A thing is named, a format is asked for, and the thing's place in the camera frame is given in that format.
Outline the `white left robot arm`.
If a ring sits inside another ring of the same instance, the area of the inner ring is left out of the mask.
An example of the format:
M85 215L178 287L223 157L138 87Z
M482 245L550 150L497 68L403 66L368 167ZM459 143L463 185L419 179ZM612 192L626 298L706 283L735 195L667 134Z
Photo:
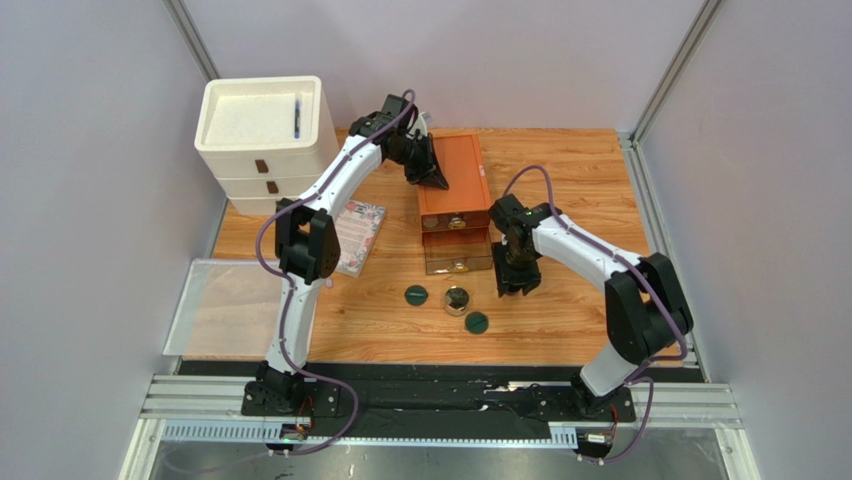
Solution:
M260 265L282 280L276 333L254 380L246 384L245 416L294 416L307 403L305 371L320 289L335 271L341 246L335 225L352 195L384 161L402 166L415 186L446 190L434 141L415 105L416 94L388 95L382 108L350 127L341 151L319 179L295 200L283 198L255 242L275 230L277 266L260 251Z

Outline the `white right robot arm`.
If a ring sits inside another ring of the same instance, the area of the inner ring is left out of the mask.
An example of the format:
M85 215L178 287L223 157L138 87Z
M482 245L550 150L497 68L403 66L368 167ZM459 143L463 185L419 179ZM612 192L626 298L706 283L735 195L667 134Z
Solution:
M500 296L536 289L541 258L579 274L604 296L607 341L570 381L568 404L577 416L606 410L628 380L691 332L694 320L667 256L617 248L552 204L527 208L512 194L497 200L489 216L502 234L491 247Z

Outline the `orange drawer box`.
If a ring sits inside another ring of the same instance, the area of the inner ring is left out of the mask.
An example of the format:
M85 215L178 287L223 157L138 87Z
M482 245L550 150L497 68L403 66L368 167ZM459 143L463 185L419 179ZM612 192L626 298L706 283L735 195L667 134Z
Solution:
M493 202L479 137L476 134L436 137L434 150L449 188L419 188L421 229L439 232L488 227L488 210Z

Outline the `gold mirrored jar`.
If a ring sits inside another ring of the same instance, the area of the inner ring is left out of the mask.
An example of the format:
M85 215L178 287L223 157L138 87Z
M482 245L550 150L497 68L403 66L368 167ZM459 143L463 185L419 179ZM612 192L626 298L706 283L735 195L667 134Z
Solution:
M466 289L460 286L452 286L444 294L444 311L451 316L464 315L469 310L470 300L470 294Z

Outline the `dark green round lid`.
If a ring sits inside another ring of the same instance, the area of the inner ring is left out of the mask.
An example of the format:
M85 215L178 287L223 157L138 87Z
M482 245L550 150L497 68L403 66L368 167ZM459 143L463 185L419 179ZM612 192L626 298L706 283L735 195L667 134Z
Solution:
M429 298L429 293L422 285L411 285L404 292L405 301L414 307L422 306Z

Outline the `clear orange drawer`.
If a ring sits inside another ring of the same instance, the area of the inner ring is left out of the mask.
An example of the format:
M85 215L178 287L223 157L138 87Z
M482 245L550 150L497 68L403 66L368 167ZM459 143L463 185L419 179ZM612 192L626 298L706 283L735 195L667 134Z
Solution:
M487 227L422 233L427 275L489 270L493 267Z

